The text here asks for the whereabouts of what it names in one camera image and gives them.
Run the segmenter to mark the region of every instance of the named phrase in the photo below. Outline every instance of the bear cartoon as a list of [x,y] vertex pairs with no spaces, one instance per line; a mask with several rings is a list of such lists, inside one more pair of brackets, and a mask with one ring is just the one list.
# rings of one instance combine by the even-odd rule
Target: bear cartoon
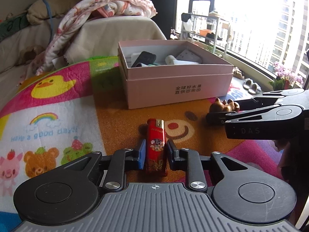
[[50,148],[48,151],[45,147],[40,147],[35,153],[26,152],[24,162],[26,163],[25,171],[29,178],[45,173],[56,167],[56,158],[59,155],[57,148]]
[[93,146],[91,143],[82,144],[75,136],[74,141],[72,142],[72,146],[67,147],[63,150],[61,165],[92,152],[92,147]]

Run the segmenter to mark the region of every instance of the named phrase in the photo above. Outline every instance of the yellow duck print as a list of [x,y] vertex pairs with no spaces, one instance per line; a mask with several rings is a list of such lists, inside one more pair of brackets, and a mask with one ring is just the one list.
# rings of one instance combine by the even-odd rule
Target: yellow duck print
[[51,76],[37,83],[31,91],[31,96],[35,99],[55,97],[70,90],[75,83],[75,79],[65,82],[61,75]]

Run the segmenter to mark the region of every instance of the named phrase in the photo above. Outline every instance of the green cloth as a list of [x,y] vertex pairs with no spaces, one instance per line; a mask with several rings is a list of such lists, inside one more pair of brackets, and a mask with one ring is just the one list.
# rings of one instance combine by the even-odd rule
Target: green cloth
[[30,25],[26,15],[23,13],[0,23],[0,42]]

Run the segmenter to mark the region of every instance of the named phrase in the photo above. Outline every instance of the slipper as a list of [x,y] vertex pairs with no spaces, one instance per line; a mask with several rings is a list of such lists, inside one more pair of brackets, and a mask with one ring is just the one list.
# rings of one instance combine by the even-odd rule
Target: slipper
[[242,72],[237,68],[233,68],[233,76],[239,79],[244,79],[245,77],[243,76]]
[[258,91],[261,91],[261,87],[257,83],[253,83],[248,90],[250,94],[256,94]]
[[250,86],[253,84],[253,81],[252,79],[250,78],[247,78],[244,82],[244,85],[243,87],[246,89],[246,90],[249,90],[250,89]]

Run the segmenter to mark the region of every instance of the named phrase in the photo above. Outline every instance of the rainbow print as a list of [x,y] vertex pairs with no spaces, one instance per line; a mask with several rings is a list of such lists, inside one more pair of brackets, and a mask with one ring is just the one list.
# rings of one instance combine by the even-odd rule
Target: rainbow print
[[50,120],[56,120],[58,119],[58,116],[54,113],[43,113],[40,114],[38,116],[36,116],[34,119],[32,119],[32,121],[30,122],[30,124],[37,124],[40,120],[42,119],[50,119]]

